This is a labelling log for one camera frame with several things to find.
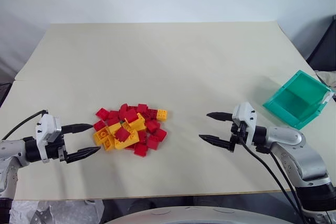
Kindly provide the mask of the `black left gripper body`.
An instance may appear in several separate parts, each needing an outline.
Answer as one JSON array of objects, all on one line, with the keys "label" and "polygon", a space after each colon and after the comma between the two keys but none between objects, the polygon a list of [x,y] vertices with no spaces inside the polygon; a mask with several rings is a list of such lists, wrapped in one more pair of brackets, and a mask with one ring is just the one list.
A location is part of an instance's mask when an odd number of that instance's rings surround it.
[{"label": "black left gripper body", "polygon": [[70,132],[71,126],[62,126],[61,132],[56,135],[56,139],[45,146],[47,157],[49,159],[59,159],[60,161],[70,163],[70,157],[67,153],[64,141],[64,134]]}]

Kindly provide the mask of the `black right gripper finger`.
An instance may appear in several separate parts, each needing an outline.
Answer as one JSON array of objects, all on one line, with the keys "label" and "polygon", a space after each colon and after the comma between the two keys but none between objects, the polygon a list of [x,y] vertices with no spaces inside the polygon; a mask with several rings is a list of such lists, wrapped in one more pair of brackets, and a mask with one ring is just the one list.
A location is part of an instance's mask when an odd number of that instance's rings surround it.
[{"label": "black right gripper finger", "polygon": [[200,134],[199,137],[202,140],[210,143],[211,145],[229,150],[229,145],[230,145],[229,141],[221,140],[217,136],[205,135],[205,134]]},{"label": "black right gripper finger", "polygon": [[233,121],[232,114],[226,112],[210,112],[206,116],[218,121]]}]

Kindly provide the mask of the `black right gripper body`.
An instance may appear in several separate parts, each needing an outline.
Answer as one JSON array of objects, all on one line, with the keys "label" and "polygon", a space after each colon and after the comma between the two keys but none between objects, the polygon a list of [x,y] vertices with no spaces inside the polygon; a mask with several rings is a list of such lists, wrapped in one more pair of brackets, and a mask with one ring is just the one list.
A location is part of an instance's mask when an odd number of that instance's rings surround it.
[{"label": "black right gripper body", "polygon": [[234,152],[236,145],[241,145],[241,143],[246,143],[247,139],[247,124],[245,122],[240,122],[238,125],[232,123],[231,126],[231,136],[229,140],[228,150]]}]

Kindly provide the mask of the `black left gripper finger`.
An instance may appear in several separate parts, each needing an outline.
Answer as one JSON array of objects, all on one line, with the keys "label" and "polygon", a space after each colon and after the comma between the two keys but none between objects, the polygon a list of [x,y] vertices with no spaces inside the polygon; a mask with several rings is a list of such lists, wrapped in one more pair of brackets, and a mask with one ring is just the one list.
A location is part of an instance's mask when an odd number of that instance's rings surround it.
[{"label": "black left gripper finger", "polygon": [[70,126],[69,133],[80,133],[91,128],[93,128],[93,125],[91,124],[85,124],[85,123],[72,124]]},{"label": "black left gripper finger", "polygon": [[100,149],[101,149],[100,146],[86,147],[86,148],[76,151],[75,153],[67,154],[66,163],[69,164],[69,163],[73,163],[81,159],[87,158],[93,155],[94,153],[96,153],[97,151],[99,151]]}]

